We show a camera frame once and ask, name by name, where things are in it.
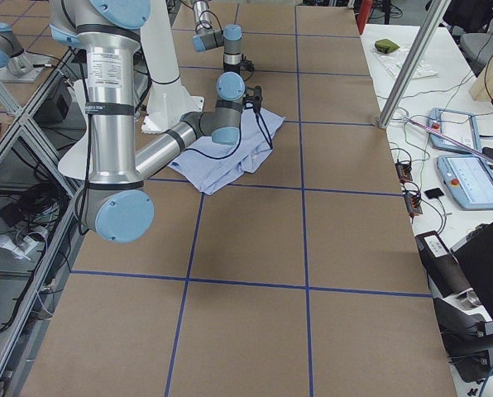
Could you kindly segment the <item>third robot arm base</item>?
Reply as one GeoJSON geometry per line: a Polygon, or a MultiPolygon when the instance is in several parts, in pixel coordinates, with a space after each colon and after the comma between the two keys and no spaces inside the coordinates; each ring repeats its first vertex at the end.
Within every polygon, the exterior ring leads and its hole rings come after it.
{"type": "Polygon", "coordinates": [[[0,80],[32,83],[49,63],[49,56],[27,52],[12,28],[0,22],[0,80]]]}

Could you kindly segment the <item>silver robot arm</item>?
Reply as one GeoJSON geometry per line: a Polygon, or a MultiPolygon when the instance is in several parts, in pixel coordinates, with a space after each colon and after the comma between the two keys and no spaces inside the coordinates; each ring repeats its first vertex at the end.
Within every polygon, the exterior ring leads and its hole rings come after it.
{"type": "Polygon", "coordinates": [[[223,70],[240,74],[242,29],[239,25],[222,26],[210,10],[208,1],[191,1],[194,14],[194,49],[197,52],[223,48],[223,70]]]}
{"type": "Polygon", "coordinates": [[[50,29],[60,44],[84,50],[76,84],[87,124],[84,185],[74,198],[81,224],[110,242],[140,238],[154,218],[147,178],[202,136],[236,145],[246,86],[242,30],[213,29],[209,5],[192,4],[197,51],[223,49],[223,74],[211,112],[180,80],[163,1],[53,1],[50,29]]]}

